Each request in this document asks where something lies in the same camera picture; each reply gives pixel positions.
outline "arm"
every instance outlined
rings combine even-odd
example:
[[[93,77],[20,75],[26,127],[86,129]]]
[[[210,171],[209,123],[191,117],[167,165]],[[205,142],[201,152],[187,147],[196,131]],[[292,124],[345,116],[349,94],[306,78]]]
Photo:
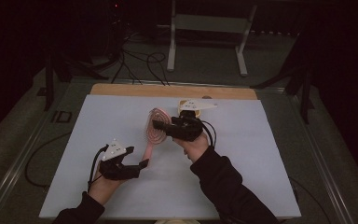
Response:
[[[194,142],[174,139],[193,161],[190,169],[200,179],[205,196],[214,204],[226,223],[269,224],[277,218],[242,184],[240,173],[227,157],[209,147],[205,134]]]
[[[89,193],[83,192],[82,201],[77,208],[62,210],[53,224],[66,223],[95,223],[104,212],[104,205],[112,197],[113,193],[126,180],[110,180],[101,176],[98,171],[94,176]]]

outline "floor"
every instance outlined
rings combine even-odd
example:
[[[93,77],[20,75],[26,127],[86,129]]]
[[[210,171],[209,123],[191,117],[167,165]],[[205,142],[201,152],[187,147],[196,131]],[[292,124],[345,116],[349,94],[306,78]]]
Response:
[[[179,34],[175,70],[166,72],[167,59],[162,57],[168,55],[166,34],[166,30],[161,30],[157,40],[133,35],[123,47],[128,51],[125,54],[128,68],[123,66],[115,83],[140,84],[139,79],[143,84],[161,85],[155,76],[161,80],[165,76],[171,85],[248,88],[275,76],[296,41],[289,36],[251,34],[244,51],[249,76],[240,77],[231,36],[221,41],[218,38],[221,36],[206,38],[192,33]],[[161,59],[161,64],[139,60],[154,52],[159,52],[153,56]],[[112,81],[119,66],[116,63],[101,72],[109,77],[104,82]],[[54,104],[44,111],[45,98],[36,96],[44,87],[42,70],[35,76],[34,86],[0,124],[0,223],[51,222],[38,217],[48,190],[43,185],[54,176],[84,97],[93,84],[101,82],[76,71],[74,74],[70,83],[56,80]],[[358,223],[358,169],[319,99],[318,90],[311,89],[312,108],[307,125],[298,115],[297,98],[282,91],[286,82],[282,80],[256,91],[302,213],[302,217],[284,223]],[[54,111],[71,112],[72,118],[69,122],[56,122]],[[101,223],[153,221],[101,220]]]

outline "table leg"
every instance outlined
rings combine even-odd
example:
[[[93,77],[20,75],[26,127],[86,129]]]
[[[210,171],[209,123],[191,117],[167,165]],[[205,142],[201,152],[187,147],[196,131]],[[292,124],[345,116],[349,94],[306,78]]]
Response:
[[[176,4],[176,1],[172,0],[171,44],[170,44],[170,52],[168,53],[168,65],[167,65],[167,70],[169,72],[172,72],[174,70],[174,67],[175,67],[175,54],[176,54],[176,42],[175,42],[175,29],[176,29],[175,17],[176,17],[176,12],[175,12],[175,4]]]

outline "white plastic piece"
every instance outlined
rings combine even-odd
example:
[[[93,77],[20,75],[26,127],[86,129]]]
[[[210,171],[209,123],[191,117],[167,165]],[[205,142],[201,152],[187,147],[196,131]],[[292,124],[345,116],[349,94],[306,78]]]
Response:
[[[123,155],[127,150],[116,139],[109,145],[105,153],[103,154],[102,161],[109,161],[114,157]]]
[[[182,104],[180,106],[180,109],[196,111],[196,110],[210,109],[210,108],[215,108],[215,107],[217,107],[217,105],[203,103],[203,102],[199,102],[197,100],[188,100],[187,102],[185,102],[184,104]]]

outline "hand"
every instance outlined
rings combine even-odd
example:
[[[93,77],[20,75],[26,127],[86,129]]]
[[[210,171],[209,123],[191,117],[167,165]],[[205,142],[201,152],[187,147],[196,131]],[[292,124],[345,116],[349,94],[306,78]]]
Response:
[[[181,139],[173,138],[173,142],[177,143],[184,149],[185,155],[194,163],[208,148],[208,138],[205,133],[202,133],[193,142],[187,142]]]
[[[94,182],[89,189],[89,196],[101,205],[105,205],[112,197],[118,187],[127,180],[111,180],[106,179],[100,173],[100,164],[94,176]]]

